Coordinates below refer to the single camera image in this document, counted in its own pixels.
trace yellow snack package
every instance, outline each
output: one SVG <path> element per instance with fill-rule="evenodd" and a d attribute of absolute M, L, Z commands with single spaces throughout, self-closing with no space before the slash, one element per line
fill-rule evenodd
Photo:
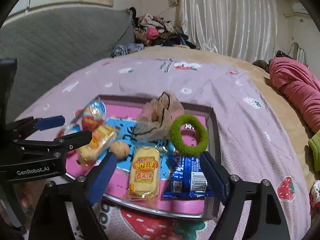
<path fill-rule="evenodd" d="M 95 162 L 116 138 L 117 133 L 113 127 L 106 124 L 100 125 L 92 132 L 91 142 L 77 150 L 79 153 L 78 163 L 88 165 Z"/>
<path fill-rule="evenodd" d="M 131 200 L 154 199 L 160 189 L 160 153 L 154 147 L 141 147 L 135 153 L 129 176 Z"/>

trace barcode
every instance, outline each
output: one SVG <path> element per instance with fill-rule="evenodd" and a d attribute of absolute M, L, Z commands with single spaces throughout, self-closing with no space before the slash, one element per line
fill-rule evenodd
<path fill-rule="evenodd" d="M 193 192 L 205 192 L 207 189 L 207 180 L 203 172 L 191 173 L 191 191 Z"/>
<path fill-rule="evenodd" d="M 173 192 L 182 192 L 182 181 L 173 182 Z"/>

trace qr code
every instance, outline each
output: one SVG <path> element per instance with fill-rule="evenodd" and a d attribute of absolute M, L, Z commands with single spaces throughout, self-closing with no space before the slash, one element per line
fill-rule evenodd
<path fill-rule="evenodd" d="M 182 192 L 182 181 L 173 182 L 173 192 Z"/>

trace blue gripper pad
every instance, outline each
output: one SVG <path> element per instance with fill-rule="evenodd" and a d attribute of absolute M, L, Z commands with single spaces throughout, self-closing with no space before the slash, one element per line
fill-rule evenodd
<path fill-rule="evenodd" d="M 35 129 L 40 131 L 47 130 L 50 128 L 62 126 L 64 125 L 65 121 L 66 120 L 62 115 L 40 119 L 38 122 L 36 122 Z"/>
<path fill-rule="evenodd" d="M 106 187 L 116 169 L 117 158 L 113 153 L 108 153 L 98 166 L 94 166 L 88 174 L 87 199 L 90 205 L 100 201 Z"/>
<path fill-rule="evenodd" d="M 214 198 L 225 204 L 230 193 L 229 173 L 222 165 L 217 164 L 207 151 L 201 153 L 199 159 L 201 170 Z"/>

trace snack wrapper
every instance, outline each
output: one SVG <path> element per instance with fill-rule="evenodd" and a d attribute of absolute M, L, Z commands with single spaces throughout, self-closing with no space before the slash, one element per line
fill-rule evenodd
<path fill-rule="evenodd" d="M 77 149 L 79 153 L 78 163 L 89 165 L 94 163 L 98 157 L 107 150 L 117 139 L 117 129 L 109 125 L 100 125 L 92 132 L 92 140 L 88 145 Z"/>
<path fill-rule="evenodd" d="M 135 149 L 129 176 L 130 200 L 154 200 L 160 190 L 160 152 L 156 147 Z"/>
<path fill-rule="evenodd" d="M 81 132 L 81 128 L 79 124 L 76 124 L 76 125 L 64 124 L 62 129 L 59 131 L 57 138 L 68 135 L 68 134 L 76 133 L 76 132 Z"/>
<path fill-rule="evenodd" d="M 169 155 L 168 160 L 173 172 L 163 198 L 194 199 L 214 196 L 198 158 Z"/>
<path fill-rule="evenodd" d="M 106 105 L 100 101 L 91 102 L 82 114 L 81 125 L 83 130 L 92 132 L 102 125 L 107 115 Z"/>

